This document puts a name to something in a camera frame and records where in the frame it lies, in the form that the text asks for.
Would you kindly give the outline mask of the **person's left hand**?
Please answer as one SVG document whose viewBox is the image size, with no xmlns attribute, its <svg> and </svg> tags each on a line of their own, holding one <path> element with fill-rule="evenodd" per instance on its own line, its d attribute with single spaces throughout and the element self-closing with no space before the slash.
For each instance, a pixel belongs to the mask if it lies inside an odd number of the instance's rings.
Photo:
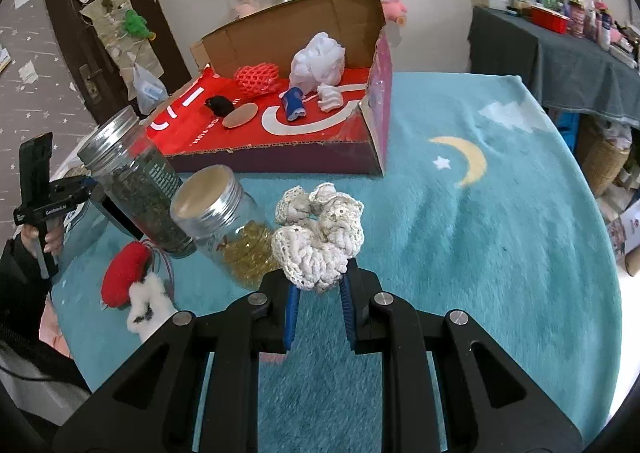
<svg viewBox="0 0 640 453">
<path fill-rule="evenodd" d="M 48 233 L 44 236 L 44 244 L 39 242 L 38 230 L 29 224 L 23 224 L 21 228 L 21 241 L 32 257 L 37 257 L 37 249 L 44 253 L 57 256 L 61 254 L 64 241 L 64 226 L 60 219 L 52 221 Z"/>
</svg>

